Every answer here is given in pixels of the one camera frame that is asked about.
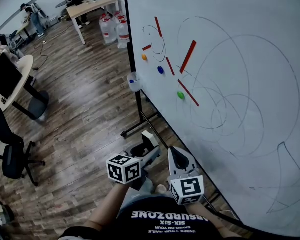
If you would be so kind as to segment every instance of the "jeans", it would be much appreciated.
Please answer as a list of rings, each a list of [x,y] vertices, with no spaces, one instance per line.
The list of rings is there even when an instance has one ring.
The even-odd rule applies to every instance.
[[[32,21],[33,25],[35,26],[36,30],[38,31],[39,35],[42,35],[44,33],[44,27],[41,25],[41,22],[39,19],[39,14],[32,13],[31,21]]]
[[[76,20],[76,23],[78,24],[78,26],[82,25],[82,23],[85,24],[88,21],[86,14],[81,16],[82,23],[79,18],[75,18],[75,20]]]

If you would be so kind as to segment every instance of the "blue magnet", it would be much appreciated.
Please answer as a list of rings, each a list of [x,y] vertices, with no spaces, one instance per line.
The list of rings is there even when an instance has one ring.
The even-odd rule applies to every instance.
[[[158,71],[160,74],[163,74],[165,72],[162,66],[158,66]]]

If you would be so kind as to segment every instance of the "red magnet strip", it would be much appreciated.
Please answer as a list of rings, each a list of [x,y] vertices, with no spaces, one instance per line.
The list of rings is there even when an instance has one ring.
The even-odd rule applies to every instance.
[[[171,64],[170,64],[170,60],[169,60],[169,58],[168,57],[165,57],[166,58],[166,61],[168,62],[168,64],[169,64],[169,67],[170,67],[170,69],[171,69],[171,73],[172,73],[172,75],[173,76],[175,76],[175,72],[174,72],[174,70],[172,69],[172,66],[171,66]]]
[[[148,49],[150,49],[150,48],[151,48],[151,44],[149,44],[149,45],[146,46],[146,47],[143,47],[143,48],[142,48],[142,51],[148,50]]]
[[[183,89],[186,91],[187,94],[191,97],[193,102],[199,107],[199,103],[195,100],[195,98],[191,95],[191,93],[188,91],[188,89],[184,86],[184,84],[178,79],[179,84],[183,87]]]
[[[192,52],[193,52],[194,49],[195,49],[196,44],[197,44],[197,42],[196,42],[195,40],[193,40],[193,41],[192,41],[192,44],[191,44],[191,46],[190,46],[190,48],[189,48],[189,50],[188,50],[188,53],[187,53],[187,55],[185,56],[184,62],[183,62],[183,64],[182,64],[181,68],[180,68],[180,73],[181,73],[181,74],[185,71],[185,68],[186,68],[186,66],[187,66],[187,64],[188,64],[188,61],[189,61],[189,59],[190,59],[190,57],[191,57]]]
[[[156,23],[156,26],[157,26],[158,31],[159,31],[159,35],[160,35],[160,37],[162,38],[162,33],[161,33],[161,29],[160,29],[160,25],[159,25],[158,18],[157,18],[157,17],[154,17],[154,19],[155,19],[155,23]]]

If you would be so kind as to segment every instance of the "green magnet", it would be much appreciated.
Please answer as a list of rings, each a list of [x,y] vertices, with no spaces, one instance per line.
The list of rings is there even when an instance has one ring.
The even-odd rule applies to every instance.
[[[184,100],[185,99],[185,95],[182,91],[178,91],[178,97],[181,99],[181,100]]]

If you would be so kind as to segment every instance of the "wooden floor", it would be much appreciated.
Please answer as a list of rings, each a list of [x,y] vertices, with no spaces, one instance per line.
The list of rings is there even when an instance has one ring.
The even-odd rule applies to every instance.
[[[99,28],[100,11],[90,13],[89,26],[84,26],[83,46],[72,22],[61,22],[50,28],[45,36],[36,39],[23,52],[33,55],[34,68],[47,62],[39,71],[34,87],[49,93],[50,101],[46,124],[30,120],[13,106],[5,112],[11,130],[24,139],[25,146],[36,142],[31,159],[44,160],[46,166],[32,166],[34,187],[25,173],[24,179],[3,176],[0,161],[0,202],[9,205],[15,221],[5,226],[12,239],[57,239],[71,226],[80,226],[108,194],[112,185],[108,180],[106,159],[120,153],[141,139],[144,129],[138,129],[124,139],[121,132],[138,122],[134,93],[129,90],[127,75],[130,63],[126,49],[117,44],[104,45]],[[18,99],[28,107],[30,94],[22,91]],[[146,115],[154,109],[143,98]],[[153,125],[166,143],[182,147],[167,124],[160,118]],[[167,150],[149,168],[149,178],[155,185],[167,184],[169,175]],[[4,145],[0,143],[0,154]],[[206,193],[210,197],[214,187],[205,177]],[[229,210],[220,198],[219,210]],[[240,228],[233,230],[249,234]]]

